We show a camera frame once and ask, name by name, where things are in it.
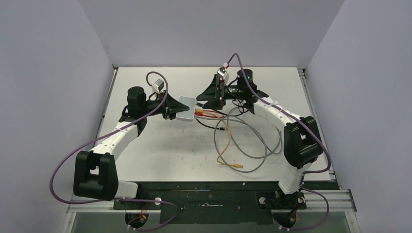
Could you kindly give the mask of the white network switch box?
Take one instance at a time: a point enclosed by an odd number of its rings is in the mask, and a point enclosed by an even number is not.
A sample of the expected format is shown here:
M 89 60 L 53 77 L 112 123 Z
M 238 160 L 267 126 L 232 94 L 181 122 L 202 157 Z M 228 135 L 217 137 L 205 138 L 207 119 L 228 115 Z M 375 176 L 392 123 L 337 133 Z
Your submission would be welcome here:
M 196 99 L 194 97 L 179 96 L 178 101 L 184 104 L 187 109 L 176 114 L 176 119 L 180 121 L 192 122 L 195 119 Z

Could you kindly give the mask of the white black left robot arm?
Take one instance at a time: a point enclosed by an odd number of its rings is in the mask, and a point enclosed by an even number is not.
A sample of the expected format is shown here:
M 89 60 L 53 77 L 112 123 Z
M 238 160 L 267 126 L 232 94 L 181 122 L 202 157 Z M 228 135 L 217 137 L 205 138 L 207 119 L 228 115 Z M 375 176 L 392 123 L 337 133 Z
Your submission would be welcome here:
M 149 116 L 162 115 L 170 120 L 184 116 L 193 118 L 195 104 L 194 98 L 180 96 L 176 100 L 166 91 L 158 94 L 155 100 L 149 100 L 142 87 L 131 87 L 114 134 L 89 151 L 76 155 L 74 195 L 98 200 L 126 199 L 131 208 L 141 208 L 144 194 L 138 191 L 137 183 L 118 178 L 116 159 L 140 136 Z

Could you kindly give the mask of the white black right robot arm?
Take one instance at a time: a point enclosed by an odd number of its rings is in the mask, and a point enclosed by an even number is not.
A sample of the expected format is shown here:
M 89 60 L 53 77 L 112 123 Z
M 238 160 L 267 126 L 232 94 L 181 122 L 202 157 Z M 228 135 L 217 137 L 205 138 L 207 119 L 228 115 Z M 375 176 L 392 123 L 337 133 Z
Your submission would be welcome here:
M 240 69 L 235 84 L 227 83 L 227 75 L 227 69 L 220 68 L 196 100 L 204 102 L 203 108 L 213 110 L 221 110 L 227 100 L 239 100 L 250 113 L 281 130 L 287 165 L 278 183 L 281 191 L 276 192 L 275 202 L 279 207 L 287 208 L 294 202 L 293 193 L 301 188 L 304 175 L 310 173 L 310 166 L 326 151 L 316 120 L 312 116 L 302 117 L 286 110 L 259 90 L 251 69 Z

